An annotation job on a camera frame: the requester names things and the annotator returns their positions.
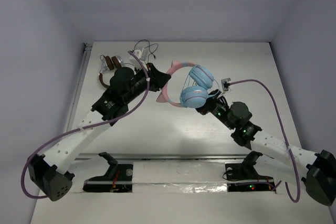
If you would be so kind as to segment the pink blue cat-ear headphones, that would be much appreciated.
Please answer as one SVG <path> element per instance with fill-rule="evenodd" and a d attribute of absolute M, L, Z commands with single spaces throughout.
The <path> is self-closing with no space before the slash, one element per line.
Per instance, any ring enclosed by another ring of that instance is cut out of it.
<path fill-rule="evenodd" d="M 205 67 L 193 62 L 172 61 L 170 69 L 166 72 L 171 76 L 179 69 L 191 67 L 185 79 L 183 89 L 180 93 L 180 102 L 173 102 L 167 92 L 167 84 L 162 88 L 156 99 L 157 103 L 169 103 L 178 108 L 197 109 L 202 107 L 206 100 L 218 94 L 218 91 L 210 95 L 208 90 L 213 87 L 213 83 L 218 83 L 213 74 Z"/>

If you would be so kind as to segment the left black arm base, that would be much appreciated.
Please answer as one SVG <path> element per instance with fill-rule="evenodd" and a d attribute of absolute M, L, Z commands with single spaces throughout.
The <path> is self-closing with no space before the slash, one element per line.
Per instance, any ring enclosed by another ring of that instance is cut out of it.
<path fill-rule="evenodd" d="M 119 164 L 107 152 L 99 153 L 106 160 L 108 169 L 101 176 L 86 179 L 83 191 L 87 193 L 131 193 L 133 164 Z"/>

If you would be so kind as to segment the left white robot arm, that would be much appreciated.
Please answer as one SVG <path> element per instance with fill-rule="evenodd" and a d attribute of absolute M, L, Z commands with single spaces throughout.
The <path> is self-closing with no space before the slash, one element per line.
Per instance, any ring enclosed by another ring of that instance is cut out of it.
<path fill-rule="evenodd" d="M 24 172 L 45 198 L 60 200 L 72 186 L 75 175 L 68 169 L 77 156 L 100 134 L 131 114 L 129 103 L 141 94 L 160 91 L 170 78 L 170 74 L 158 71 L 152 63 L 136 71 L 129 67 L 116 70 L 109 87 L 77 128 L 52 139 L 54 146 L 43 154 L 31 154 Z"/>

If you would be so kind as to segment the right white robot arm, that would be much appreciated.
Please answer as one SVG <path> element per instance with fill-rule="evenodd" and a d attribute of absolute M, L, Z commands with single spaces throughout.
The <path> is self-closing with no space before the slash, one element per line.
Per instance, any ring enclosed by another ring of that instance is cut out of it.
<path fill-rule="evenodd" d="M 270 176 L 305 188 L 307 194 L 325 206 L 335 201 L 335 157 L 322 150 L 313 152 L 293 145 L 286 145 L 250 121 L 252 114 L 242 102 L 227 105 L 217 97 L 207 99 L 197 112 L 211 113 L 227 128 L 231 137 L 251 152 L 238 169 L 248 177 Z"/>

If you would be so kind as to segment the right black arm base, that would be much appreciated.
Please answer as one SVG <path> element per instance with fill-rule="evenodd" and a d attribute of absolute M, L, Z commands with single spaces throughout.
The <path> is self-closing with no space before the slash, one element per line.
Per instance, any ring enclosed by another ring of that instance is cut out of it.
<path fill-rule="evenodd" d="M 226 165 L 222 178 L 228 182 L 229 193 L 276 191 L 273 178 L 259 175 L 255 170 L 256 161 L 261 156 L 260 152 L 251 151 L 241 163 Z"/>

